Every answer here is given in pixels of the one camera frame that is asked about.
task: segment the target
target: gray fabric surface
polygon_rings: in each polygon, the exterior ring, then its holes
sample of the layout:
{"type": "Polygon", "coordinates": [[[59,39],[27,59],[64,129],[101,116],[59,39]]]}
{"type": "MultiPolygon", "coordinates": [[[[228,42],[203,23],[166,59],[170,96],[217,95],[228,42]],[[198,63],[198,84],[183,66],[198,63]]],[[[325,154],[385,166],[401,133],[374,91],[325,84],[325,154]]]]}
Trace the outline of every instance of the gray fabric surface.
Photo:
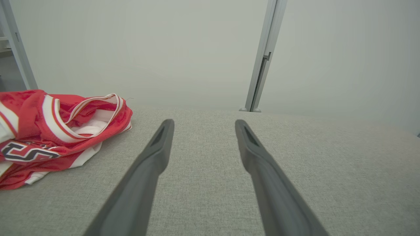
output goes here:
{"type": "Polygon", "coordinates": [[[357,121],[133,108],[84,166],[0,191],[0,235],[82,235],[160,123],[175,120],[148,235],[263,235],[234,131],[244,119],[331,235],[418,235],[420,139],[357,121]]]}

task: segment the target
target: white stripe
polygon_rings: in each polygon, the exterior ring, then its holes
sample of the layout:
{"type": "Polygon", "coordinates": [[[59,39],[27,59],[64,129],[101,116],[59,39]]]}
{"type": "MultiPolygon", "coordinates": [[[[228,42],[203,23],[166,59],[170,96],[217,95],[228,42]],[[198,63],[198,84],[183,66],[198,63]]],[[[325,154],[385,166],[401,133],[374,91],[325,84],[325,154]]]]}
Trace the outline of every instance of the white stripe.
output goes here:
{"type": "Polygon", "coordinates": [[[73,111],[70,114],[70,118],[68,119],[68,121],[66,121],[66,124],[69,123],[76,116],[76,114],[78,114],[87,104],[89,104],[89,102],[98,100],[98,101],[104,101],[104,102],[109,102],[109,103],[112,103],[112,104],[116,104],[116,103],[118,103],[118,98],[119,98],[118,95],[116,95],[115,93],[111,93],[111,94],[108,94],[104,97],[91,97],[89,99],[86,99],[86,100],[80,102],[73,109],[73,111]]]}
{"type": "Polygon", "coordinates": [[[84,150],[77,158],[74,160],[73,164],[69,168],[79,167],[82,166],[87,160],[89,160],[93,155],[98,153],[101,149],[102,142],[98,143],[97,145],[90,147],[84,150]]]}
{"type": "Polygon", "coordinates": [[[0,116],[0,143],[5,142],[9,139],[14,139],[15,134],[9,128],[6,121],[0,116]]]}
{"type": "MultiPolygon", "coordinates": [[[[45,123],[47,124],[48,128],[50,128],[51,132],[57,138],[59,138],[61,141],[64,141],[64,142],[67,142],[67,143],[81,142],[82,139],[75,139],[73,137],[70,137],[68,134],[64,133],[64,131],[61,130],[61,128],[55,122],[54,114],[52,113],[52,107],[55,106],[55,115],[57,115],[57,113],[58,113],[57,110],[60,109],[60,107],[57,107],[58,102],[60,102],[60,101],[57,99],[56,104],[53,104],[53,98],[49,95],[45,95],[44,102],[42,103],[42,113],[43,113],[44,118],[45,118],[45,123]]],[[[63,121],[61,120],[60,114],[58,114],[57,119],[58,119],[58,121],[61,121],[63,123],[63,121]]]]}
{"type": "Polygon", "coordinates": [[[33,184],[35,181],[42,179],[49,171],[33,172],[31,177],[25,181],[25,184],[33,184]]]}
{"type": "MultiPolygon", "coordinates": [[[[45,95],[44,102],[42,104],[42,112],[44,113],[45,122],[47,123],[48,127],[50,128],[50,130],[54,133],[54,135],[57,138],[59,138],[60,140],[62,140],[64,142],[67,142],[67,143],[81,142],[83,140],[90,139],[90,138],[93,138],[93,137],[96,137],[96,136],[100,135],[109,126],[111,121],[114,120],[114,118],[117,116],[118,112],[121,110],[121,108],[123,106],[123,103],[124,103],[124,100],[117,95],[115,95],[115,99],[116,99],[117,108],[113,112],[113,115],[112,115],[111,119],[109,119],[107,125],[105,127],[103,127],[100,131],[98,131],[96,134],[93,134],[89,137],[85,137],[85,136],[76,134],[73,130],[71,130],[66,125],[66,123],[63,122],[63,120],[60,117],[60,113],[59,113],[59,110],[60,110],[59,99],[54,100],[53,97],[51,97],[49,95],[45,95]],[[52,106],[54,106],[54,108],[55,108],[54,109],[55,114],[52,113],[52,109],[51,109],[52,106]],[[54,116],[57,118],[61,127],[63,127],[69,134],[71,134],[74,137],[79,138],[79,139],[75,139],[75,138],[69,136],[68,134],[66,134],[63,130],[61,130],[60,126],[55,122],[54,116]]],[[[104,100],[104,99],[94,98],[94,99],[91,99],[90,101],[93,101],[93,100],[104,100]]]]}
{"type": "Polygon", "coordinates": [[[13,165],[13,162],[4,160],[0,162],[0,176],[2,176],[13,165]]]}
{"type": "Polygon", "coordinates": [[[19,128],[19,117],[2,102],[0,102],[0,112],[9,120],[10,124],[15,129],[16,133],[18,132],[19,128]]]}

